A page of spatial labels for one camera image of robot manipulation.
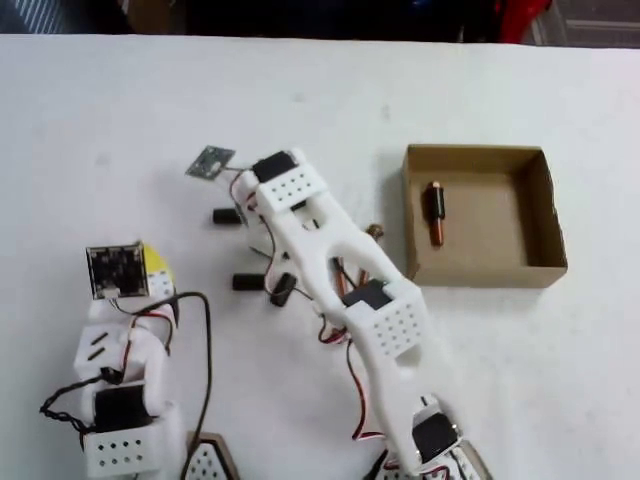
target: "black cylinder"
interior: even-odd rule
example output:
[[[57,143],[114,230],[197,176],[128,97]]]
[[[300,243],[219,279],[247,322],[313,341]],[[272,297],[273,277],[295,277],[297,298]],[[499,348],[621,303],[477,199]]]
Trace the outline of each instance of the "black cylinder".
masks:
[[[276,284],[276,288],[273,289],[271,298],[269,299],[276,307],[284,307],[284,304],[289,300],[289,295],[293,292],[293,289],[298,283],[298,279],[290,273],[283,273]]]
[[[231,279],[231,288],[242,292],[262,291],[264,290],[264,274],[234,273]]]
[[[242,219],[235,208],[215,208],[213,223],[216,225],[241,225]]]
[[[429,223],[444,220],[444,189],[440,184],[430,183],[425,192],[427,219]]]

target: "brown cardboard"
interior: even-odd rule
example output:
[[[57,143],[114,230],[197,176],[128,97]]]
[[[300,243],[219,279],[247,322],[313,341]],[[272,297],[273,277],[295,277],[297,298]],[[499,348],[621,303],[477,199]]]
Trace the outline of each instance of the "brown cardboard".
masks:
[[[553,184],[537,147],[410,145],[404,164],[408,276],[422,285],[547,287],[567,271]],[[444,188],[444,245],[422,194]]]

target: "yellow part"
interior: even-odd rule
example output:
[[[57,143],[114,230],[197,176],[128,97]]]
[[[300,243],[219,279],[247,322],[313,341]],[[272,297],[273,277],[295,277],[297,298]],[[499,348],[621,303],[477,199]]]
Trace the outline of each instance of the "yellow part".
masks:
[[[144,267],[147,269],[147,275],[150,273],[157,273],[162,270],[169,272],[171,281],[175,282],[173,278],[173,272],[169,268],[167,261],[156,252],[151,245],[143,243],[144,246]]]

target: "copper battery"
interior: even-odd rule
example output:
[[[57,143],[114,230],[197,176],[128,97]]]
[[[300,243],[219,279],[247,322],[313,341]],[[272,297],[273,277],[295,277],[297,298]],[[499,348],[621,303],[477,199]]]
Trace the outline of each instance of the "copper battery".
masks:
[[[444,245],[444,189],[440,182],[431,182],[423,195],[424,209],[427,223],[429,224],[429,234],[431,244],[434,247]]]

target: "circuit board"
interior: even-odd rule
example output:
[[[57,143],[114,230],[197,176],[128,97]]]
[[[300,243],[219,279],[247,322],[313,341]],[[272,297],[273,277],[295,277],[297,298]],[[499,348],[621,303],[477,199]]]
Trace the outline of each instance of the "circuit board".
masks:
[[[142,242],[89,247],[87,265],[94,300],[149,295]]]
[[[235,150],[207,145],[185,172],[192,177],[213,181],[235,155]]]

